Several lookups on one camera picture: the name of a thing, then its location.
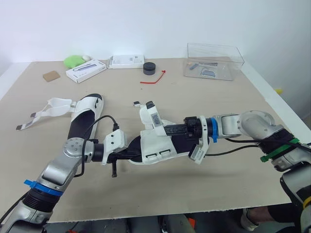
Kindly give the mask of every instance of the shoe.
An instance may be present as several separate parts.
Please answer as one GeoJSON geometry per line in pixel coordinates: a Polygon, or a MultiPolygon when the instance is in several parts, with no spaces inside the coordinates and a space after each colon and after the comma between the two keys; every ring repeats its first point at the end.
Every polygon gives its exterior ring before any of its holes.
{"type": "Polygon", "coordinates": [[[247,216],[249,209],[248,208],[244,208],[243,209],[243,213],[241,216],[241,220],[240,223],[242,225],[242,227],[249,231],[252,232],[255,228],[257,228],[259,226],[259,224],[253,223],[247,216]]]}

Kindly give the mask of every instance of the clear plastic box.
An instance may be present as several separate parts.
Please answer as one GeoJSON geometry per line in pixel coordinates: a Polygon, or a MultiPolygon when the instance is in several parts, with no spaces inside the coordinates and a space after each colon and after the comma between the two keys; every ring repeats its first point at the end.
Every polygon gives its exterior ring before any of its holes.
{"type": "Polygon", "coordinates": [[[237,47],[188,43],[184,76],[232,81],[243,64],[237,47]]]}

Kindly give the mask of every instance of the black cable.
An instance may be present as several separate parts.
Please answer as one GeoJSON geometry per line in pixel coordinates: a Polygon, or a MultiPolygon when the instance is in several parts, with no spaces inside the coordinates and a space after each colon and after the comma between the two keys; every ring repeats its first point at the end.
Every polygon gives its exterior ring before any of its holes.
{"type": "Polygon", "coordinates": [[[86,151],[86,142],[87,140],[84,139],[83,145],[82,145],[82,152],[81,152],[81,173],[78,175],[75,175],[74,177],[80,177],[80,176],[83,176],[84,174],[84,167],[85,167],[85,162],[86,162],[84,153],[86,151]]]}
{"type": "Polygon", "coordinates": [[[310,148],[304,147],[300,144],[296,144],[296,143],[291,143],[291,142],[287,142],[287,141],[282,141],[282,140],[273,140],[273,139],[261,139],[261,140],[233,140],[233,139],[229,139],[226,138],[227,141],[229,142],[237,142],[237,143],[252,143],[252,142],[273,142],[273,143],[279,143],[279,144],[287,144],[290,145],[292,147],[296,147],[296,148],[300,148],[302,150],[311,152],[310,148]]]}
{"type": "Polygon", "coordinates": [[[100,118],[98,118],[96,121],[94,121],[94,122],[87,128],[87,130],[86,130],[86,131],[84,132],[84,134],[83,134],[83,137],[85,137],[85,135],[86,135],[87,132],[93,127],[93,125],[95,125],[98,121],[100,121],[101,119],[104,119],[104,118],[106,118],[106,117],[110,118],[110,119],[113,121],[114,127],[115,127],[115,125],[118,125],[117,122],[116,122],[116,120],[115,120],[112,116],[110,116],[110,115],[101,116],[100,118]]]}
{"type": "Polygon", "coordinates": [[[23,199],[26,197],[27,193],[25,193],[23,196],[21,196],[21,197],[10,207],[10,209],[8,209],[8,210],[5,212],[5,214],[0,218],[0,224],[5,220],[5,218],[9,215],[9,213],[11,213],[11,211],[17,206],[17,204],[18,204],[21,200],[23,200],[23,199]]]}
{"type": "Polygon", "coordinates": [[[230,154],[232,152],[235,152],[235,151],[238,151],[238,150],[242,150],[244,148],[249,148],[249,147],[259,147],[259,146],[257,146],[257,145],[248,145],[248,146],[238,147],[238,148],[235,148],[233,150],[229,150],[227,152],[222,152],[222,153],[217,153],[217,154],[206,154],[205,156],[218,156],[218,155],[223,155],[223,154],[230,154]]]}
{"type": "MultiPolygon", "coordinates": [[[[87,134],[87,132],[98,122],[100,121],[101,119],[104,119],[104,118],[110,118],[112,121],[113,121],[113,131],[115,131],[116,129],[118,129],[118,124],[116,122],[116,120],[110,116],[110,115],[104,115],[104,116],[101,116],[100,118],[98,118],[96,121],[94,121],[87,129],[86,131],[84,132],[83,134],[83,138],[85,137],[85,135],[87,134]]],[[[85,170],[85,162],[86,162],[86,159],[85,159],[85,150],[86,150],[86,142],[87,142],[87,139],[84,139],[83,141],[83,145],[82,145],[82,152],[81,152],[81,173],[80,174],[77,174],[75,175],[74,177],[80,177],[80,176],[83,176],[84,174],[84,170],[85,170]]]]}

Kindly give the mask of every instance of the table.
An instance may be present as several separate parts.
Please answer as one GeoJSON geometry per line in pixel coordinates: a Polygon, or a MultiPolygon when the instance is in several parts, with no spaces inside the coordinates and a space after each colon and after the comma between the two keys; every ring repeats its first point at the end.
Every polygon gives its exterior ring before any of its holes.
{"type": "MultiPolygon", "coordinates": [[[[85,95],[104,96],[103,114],[112,115],[131,140],[144,127],[134,101],[152,100],[163,119],[181,123],[185,117],[224,113],[243,113],[257,109],[270,113],[284,124],[263,96],[243,75],[233,82],[184,77],[181,59],[152,59],[154,76],[141,69],[106,70],[81,84],[65,75],[62,62],[35,62],[21,74],[0,101],[0,209],[4,213],[28,187],[25,179],[35,180],[48,161],[61,150],[67,138],[70,115],[41,120],[32,127],[16,131],[52,97],[79,100],[85,95]],[[57,71],[61,77],[47,83],[42,74],[57,71]],[[153,81],[161,70],[166,74],[153,81]]],[[[96,138],[111,132],[109,120],[99,123],[96,138]]],[[[219,140],[210,153],[227,151],[239,145],[219,140]]],[[[187,157],[152,166],[118,162],[118,177],[111,167],[86,164],[83,177],[75,178],[54,209],[51,222],[93,220],[130,216],[151,216],[212,210],[235,209],[289,202],[270,163],[262,163],[256,148],[209,157],[198,166],[187,157]]]]}

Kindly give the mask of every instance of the white electronic device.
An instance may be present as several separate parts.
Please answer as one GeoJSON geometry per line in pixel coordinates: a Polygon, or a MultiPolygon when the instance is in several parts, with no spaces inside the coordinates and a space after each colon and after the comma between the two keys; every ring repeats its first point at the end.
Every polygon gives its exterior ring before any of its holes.
{"type": "Polygon", "coordinates": [[[107,69],[106,64],[93,59],[73,69],[67,70],[66,75],[76,83],[81,83],[105,69],[107,69]]]}
{"type": "Polygon", "coordinates": [[[144,55],[116,55],[110,58],[109,69],[142,68],[144,63],[144,55]]]}

